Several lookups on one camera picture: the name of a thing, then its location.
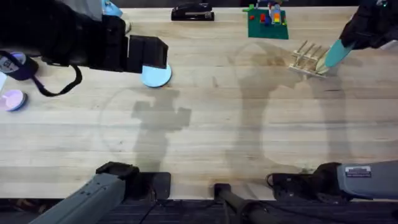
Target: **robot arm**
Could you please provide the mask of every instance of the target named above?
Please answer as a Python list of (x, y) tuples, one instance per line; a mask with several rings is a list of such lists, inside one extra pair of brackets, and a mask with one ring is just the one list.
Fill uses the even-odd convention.
[(119, 17), (94, 20), (55, 0), (5, 0), (1, 9), (0, 50), (41, 55), (50, 65), (136, 73), (143, 65), (166, 68), (167, 45), (157, 37), (126, 37)]
[(277, 200), (345, 203), (354, 198), (398, 199), (398, 161), (320, 165), (313, 174), (271, 174)]
[(81, 189), (39, 216), (30, 224), (97, 223), (104, 214), (131, 196), (132, 182), (139, 169), (127, 164), (109, 162), (97, 169), (96, 175)]
[(345, 47), (378, 49), (398, 40), (398, 2), (363, 0), (352, 19), (345, 25), (340, 39)]

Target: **black cable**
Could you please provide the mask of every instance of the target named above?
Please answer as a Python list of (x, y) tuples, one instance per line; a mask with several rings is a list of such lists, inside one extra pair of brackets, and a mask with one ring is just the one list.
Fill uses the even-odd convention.
[(153, 206), (151, 206), (149, 209), (148, 209), (148, 211), (147, 211), (147, 213), (141, 218), (141, 220), (139, 221), (139, 224), (142, 224), (144, 221), (145, 221), (145, 219), (147, 218), (147, 216), (150, 214), (150, 212), (158, 205), (159, 203), (157, 203), (157, 202), (155, 202), (155, 204), (153, 204)]
[(225, 224), (231, 224), (231, 220), (229, 219), (228, 206), (227, 206), (225, 200), (223, 203), (223, 207), (224, 207), (224, 214), (225, 214)]
[(332, 218), (332, 217), (324, 217), (324, 216), (320, 216), (320, 215), (312, 215), (312, 214), (308, 214), (308, 213), (303, 213), (303, 212), (297, 212), (297, 211), (289, 210), (289, 209), (282, 208), (282, 207), (277, 206), (277, 205), (273, 205), (273, 204), (271, 204), (269, 202), (264, 202), (264, 201), (260, 201), (260, 202), (265, 204), (265, 205), (268, 205), (268, 206), (271, 206), (273, 208), (276, 208), (276, 209), (278, 209), (280, 211), (291, 213), (291, 214), (294, 214), (294, 215), (300, 215), (300, 216), (308, 217), (308, 218), (316, 218), (318, 220), (328, 221), (328, 222), (343, 223), (343, 224), (357, 224), (356, 222), (349, 222), (349, 221), (339, 220), (339, 219), (335, 219), (335, 218)]
[[(173, 205), (167, 205), (169, 202), (175, 202), (175, 203)], [(184, 214), (186, 214), (186, 213), (193, 214), (193, 213), (196, 213), (197, 211), (200, 211), (200, 210), (207, 210), (207, 209), (209, 209), (209, 208), (211, 208), (211, 207), (213, 207), (215, 205), (221, 205), (220, 203), (217, 203), (214, 200), (212, 200), (207, 205), (190, 208), (190, 207), (186, 207), (183, 204), (183, 202), (184, 202), (183, 200), (167, 200), (165, 203), (160, 204), (160, 205), (163, 206), (164, 208), (176, 208), (176, 209), (178, 209), (179, 212), (180, 212), (180, 216), (184, 216)], [(191, 220), (188, 223), (191, 223), (191, 222), (197, 222), (197, 220)]]
[(149, 196), (149, 200), (152, 200), (152, 195), (154, 196), (153, 201), (157, 202), (157, 192), (156, 189), (153, 188), (153, 186), (149, 186), (151, 189), (152, 194)]

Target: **wooden table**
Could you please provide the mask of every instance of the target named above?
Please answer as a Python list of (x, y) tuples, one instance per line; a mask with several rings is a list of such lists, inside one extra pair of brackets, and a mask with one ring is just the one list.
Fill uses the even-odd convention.
[[(331, 45), (355, 7), (287, 8), (290, 40), (249, 39), (241, 9), (216, 22), (171, 22), (170, 9), (126, 9), (132, 32), (170, 47), (171, 82), (143, 86), (138, 74), (82, 68), (71, 93), (42, 96), (8, 79), (29, 104), (0, 113), (0, 197), (67, 197), (108, 161), (172, 174), (172, 198), (210, 198), (229, 182), (248, 198), (272, 198), (271, 172), (312, 171), (324, 162), (398, 159), (398, 59), (353, 52), (327, 79), (287, 70), (304, 40)], [(41, 63), (57, 91), (72, 68)]]

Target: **cable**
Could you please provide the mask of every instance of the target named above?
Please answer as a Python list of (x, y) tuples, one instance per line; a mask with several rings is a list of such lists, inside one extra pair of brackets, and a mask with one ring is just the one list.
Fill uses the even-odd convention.
[(151, 212), (157, 205), (158, 205), (158, 203), (155, 202), (155, 204), (154, 204), (153, 206), (151, 206), (151, 207), (148, 209), (147, 213), (146, 213), (146, 214), (141, 218), (141, 220), (139, 221), (139, 224), (142, 224), (142, 223), (145, 221), (145, 219), (147, 218), (147, 216), (150, 214), (150, 212)]
[(264, 201), (260, 201), (260, 202), (265, 204), (265, 205), (268, 205), (268, 206), (271, 206), (273, 208), (276, 208), (278, 210), (281, 210), (283, 212), (291, 213), (291, 214), (294, 214), (294, 215), (301, 215), (303, 217), (308, 217), (308, 218), (316, 218), (316, 219), (319, 219), (319, 220), (322, 220), (322, 221), (328, 221), (328, 222), (343, 223), (343, 224), (357, 224), (356, 222), (338, 220), (338, 219), (335, 219), (335, 218), (332, 218), (332, 217), (324, 217), (324, 216), (312, 215), (312, 214), (308, 214), (308, 213), (296, 212), (296, 211), (293, 211), (293, 210), (282, 208), (282, 207), (277, 206), (277, 205), (273, 205), (273, 204), (271, 204), (269, 202), (264, 202)]
[(157, 192), (156, 189), (153, 188), (153, 186), (149, 186), (149, 188), (151, 189), (152, 194), (149, 196), (149, 200), (153, 200), (155, 202), (157, 202)]
[(208, 205), (205, 205), (205, 206), (199, 207), (199, 208), (195, 208), (194, 210), (206, 210), (206, 209), (211, 208), (211, 207), (213, 207), (215, 205), (219, 205), (219, 204), (217, 202), (215, 202), (215, 201), (212, 201)]
[(229, 219), (228, 206), (227, 206), (225, 200), (223, 203), (223, 207), (224, 207), (224, 214), (225, 214), (225, 224), (231, 224), (231, 220)]

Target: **stapler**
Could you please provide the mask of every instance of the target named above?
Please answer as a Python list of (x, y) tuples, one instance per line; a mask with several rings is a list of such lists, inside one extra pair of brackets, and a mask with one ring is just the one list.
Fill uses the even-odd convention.
[(172, 11), (172, 21), (214, 21), (213, 8), (208, 3), (182, 4)]

